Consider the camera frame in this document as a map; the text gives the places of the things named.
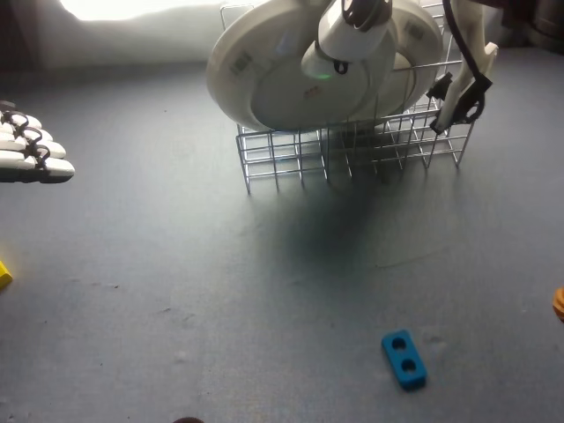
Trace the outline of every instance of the gray tabletop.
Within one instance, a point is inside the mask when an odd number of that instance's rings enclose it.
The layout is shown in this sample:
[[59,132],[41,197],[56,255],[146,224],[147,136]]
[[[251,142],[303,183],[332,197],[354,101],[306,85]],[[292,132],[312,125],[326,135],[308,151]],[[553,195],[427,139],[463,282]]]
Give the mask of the gray tabletop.
[[[561,420],[563,69],[501,52],[458,172],[252,196],[203,66],[16,78],[77,175],[0,187],[0,421]],[[412,394],[380,347],[403,328]]]

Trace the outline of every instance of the dish rack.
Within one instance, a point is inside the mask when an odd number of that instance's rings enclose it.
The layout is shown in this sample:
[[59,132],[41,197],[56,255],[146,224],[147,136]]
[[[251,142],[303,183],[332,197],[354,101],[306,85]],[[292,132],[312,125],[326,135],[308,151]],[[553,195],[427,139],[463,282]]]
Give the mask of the dish rack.
[[[421,4],[441,29],[447,48],[439,63],[415,66],[394,71],[410,71],[421,67],[436,69],[435,79],[458,67],[459,51],[450,33],[445,33],[442,3]],[[226,4],[220,8],[224,31],[228,27],[227,14],[241,16],[253,4]],[[395,163],[403,171],[409,161],[421,160],[429,169],[434,156],[450,156],[456,167],[462,163],[474,123],[456,124],[441,134],[429,128],[441,108],[442,101],[423,96],[400,115],[389,115],[368,121],[336,122],[311,130],[253,131],[237,125],[235,143],[247,192],[251,181],[259,178],[278,180],[289,174],[298,175],[304,183],[306,174],[323,172],[327,182],[334,167],[345,168],[349,177],[361,167],[371,167],[375,175],[385,163]]]

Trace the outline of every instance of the white plate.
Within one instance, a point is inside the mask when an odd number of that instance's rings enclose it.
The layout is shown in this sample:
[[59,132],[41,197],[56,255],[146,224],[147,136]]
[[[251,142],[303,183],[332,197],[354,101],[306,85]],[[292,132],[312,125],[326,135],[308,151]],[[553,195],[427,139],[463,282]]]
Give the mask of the white plate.
[[[411,0],[394,1],[393,22],[368,60],[352,64],[344,76],[323,81],[303,75],[301,58],[314,41],[328,4],[329,0],[270,0],[223,33],[208,63],[207,83],[226,115],[253,130],[296,130],[374,117],[378,91],[382,111],[378,115],[404,104],[407,108],[419,99],[421,87],[427,89],[433,82],[434,71],[390,74],[391,70],[438,62],[442,38],[433,19]],[[397,51],[406,60],[402,62]],[[405,95],[403,82],[408,78]]]

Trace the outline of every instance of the hole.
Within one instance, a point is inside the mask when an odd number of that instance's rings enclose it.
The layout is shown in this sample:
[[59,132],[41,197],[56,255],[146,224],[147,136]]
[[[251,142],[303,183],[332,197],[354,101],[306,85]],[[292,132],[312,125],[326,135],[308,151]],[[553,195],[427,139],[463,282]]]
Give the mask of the hole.
[[405,344],[403,338],[396,338],[391,341],[391,347],[396,351],[403,351],[407,347],[407,345]]
[[402,369],[406,373],[413,373],[415,372],[415,361],[413,360],[404,360],[402,361]]

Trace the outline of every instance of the blue block with two holes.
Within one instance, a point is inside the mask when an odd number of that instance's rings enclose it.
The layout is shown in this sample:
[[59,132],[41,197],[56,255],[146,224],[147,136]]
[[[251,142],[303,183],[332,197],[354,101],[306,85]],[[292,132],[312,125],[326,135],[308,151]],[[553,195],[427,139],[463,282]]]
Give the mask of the blue block with two holes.
[[382,347],[404,390],[416,390],[425,386],[427,370],[407,330],[386,335],[382,339]]

